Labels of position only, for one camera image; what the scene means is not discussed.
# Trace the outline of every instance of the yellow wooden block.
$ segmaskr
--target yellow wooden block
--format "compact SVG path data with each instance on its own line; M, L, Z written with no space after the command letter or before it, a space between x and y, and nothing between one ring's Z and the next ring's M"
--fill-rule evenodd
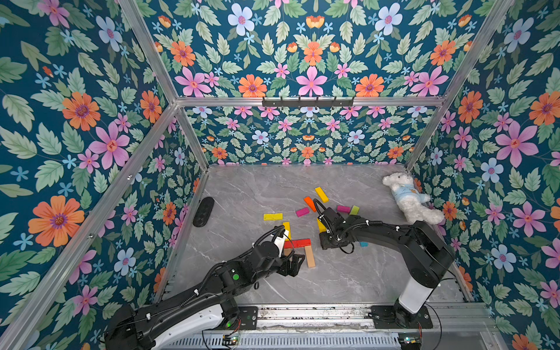
M326 202L329 201L329 197L326 196L325 192L323 191L323 189L321 187L315 188L315 192L317 192L317 195L321 198L323 203L326 203Z
M319 233L326 232L325 225L323 225L323 223L319 219L317 219L317 225L319 225Z
M286 221L286 222L282 222L282 225L284 225L284 228L286 229L286 231L288 231L288 237L290 239L292 239L292 230L290 229L290 222Z
M278 214L265 214L264 215L264 220L265 221L275 221L275 220L282 220L284 218L284 215L282 213L278 213Z

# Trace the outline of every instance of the marble floor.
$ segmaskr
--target marble floor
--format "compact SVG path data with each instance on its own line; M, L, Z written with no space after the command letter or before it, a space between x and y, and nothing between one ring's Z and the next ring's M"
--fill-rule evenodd
M403 171L400 165L236 166L213 167L204 197L216 200L204 227L193 227L183 261L176 272L171 297L200 282L216 262L231 259L251 247L259 236L282 221L263 221L265 213L283 213L292 239L310 238L315 268L304 262L297 277L273 274L258 290L236 297L239 304L306 302L394 302L409 278L402 256L369 244L351 255L338 249L322 250L316 215L298 218L306 196L322 187L330 201L325 206L359 206L370 220L404 223L385 175ZM303 254L303 248L296 252ZM454 280L442 281L431 301L463 301Z

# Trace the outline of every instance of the floral wallpaper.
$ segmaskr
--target floral wallpaper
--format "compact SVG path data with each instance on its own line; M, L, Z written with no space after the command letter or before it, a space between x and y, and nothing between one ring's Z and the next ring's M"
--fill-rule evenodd
M516 350L560 347L558 1L517 0L415 171Z
M442 94L493 2L138 4L184 96L372 97Z

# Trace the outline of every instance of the orange flower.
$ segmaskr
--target orange flower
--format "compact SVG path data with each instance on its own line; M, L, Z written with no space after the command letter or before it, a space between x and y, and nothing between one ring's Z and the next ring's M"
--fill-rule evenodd
M152 91L144 91L142 93L142 100L140 100L140 107L144 108L144 116L150 120L150 123L155 123L160 118L161 106L160 99L153 94Z
M194 65L194 61L197 60L193 49L189 45L185 46L183 41L173 42L170 50L171 54L174 55L173 58L185 67Z
M333 41L332 43L330 43L329 50L332 53L339 52L340 51L340 45Z
M70 119L70 125L74 129L82 128L83 131L90 130L90 127L97 125L96 120L101 119L97 102L91 101L91 96L79 92L72 93L72 99L62 101L64 109L62 114L66 119Z
M482 95L480 92L469 92L468 95L463 97L461 105L459 106L459 120L469 124L473 119L478 118L480 115L479 109L482 108Z
M401 146L396 146L395 148L391 148L389 152L387 152L387 155L389 156L389 158L395 159L402 156L403 153L404 153L404 148Z
M177 214L177 209L175 209L175 203L169 202L165 205L164 211L164 223L170 225L175 219L175 214Z
M263 85L263 80L260 77L255 78L252 74L247 74L247 78L241 78L239 81L239 92L243 97L264 97L267 86Z
M551 95L547 93L539 96L538 101L534 101L529 113L529 119L535 120L536 125L551 125L556 118L560 118L560 97L559 91L553 91Z
M288 45L288 51L291 53L294 53L297 51L297 44L296 43L291 43L290 45Z
M33 214L39 218L29 220L29 233L38 234L35 241L43 247L48 246L54 239L54 246L68 243L68 236L73 237L78 228L77 223L83 222L83 210L78 210L80 204L71 198L66 202L63 195L50 198L50 205L41 202L33 209Z
M523 334L514 334L511 345L515 350L537 350L535 343L530 342Z
M469 289L470 292L472 292L473 285L471 284L470 281L472 281L473 279L470 277L470 274L468 272L465 272L465 268L462 266L459 266L459 271L461 271L461 274L463 275L463 279L465 280L466 287Z
M356 85L356 96L358 97L377 97L383 91L385 81L382 77L377 77L377 74L371 74L370 77L363 77L360 83Z
M226 150L224 150L221 147L214 147L214 149L212 150L212 154L214 155L214 157L216 157L218 159L226 159L227 158Z
M323 54L323 49L319 47L317 41L312 41L307 45L304 50L304 60L309 63L310 66L314 66L317 62L321 62L321 55Z
M159 271L159 273L156 275L156 278L154 278L154 282L156 282L156 284L153 285L153 292L157 293L157 290L160 289L160 283L161 283L161 279L163 278L165 273L165 267L162 267Z
M444 216L447 220L452 221L454 218L457 217L457 208L455 208L455 203L451 203L449 201L445 202L443 208Z
M461 17L461 19L459 20L459 26L461 28L466 26L470 22L471 18L473 18L473 16L471 16L471 15L465 15L465 16Z
M449 42L449 40L445 40L441 45L436 46L433 50L433 53L430 55L432 59L432 64L441 66L445 62L451 59L451 55L455 53L455 41Z
M301 155L307 159L313 157L313 148L305 147L303 151L301 151Z

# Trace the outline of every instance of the stuffed animal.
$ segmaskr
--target stuffed animal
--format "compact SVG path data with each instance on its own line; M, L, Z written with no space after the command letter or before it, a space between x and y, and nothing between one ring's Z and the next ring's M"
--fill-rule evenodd
M412 176L404 172L396 172L384 177L383 184L391 187L396 203L409 223L426 221L436 225L444 219L444 214L441 211L429 209L422 205L422 203L428 202L431 197L425 193L420 193L416 189Z

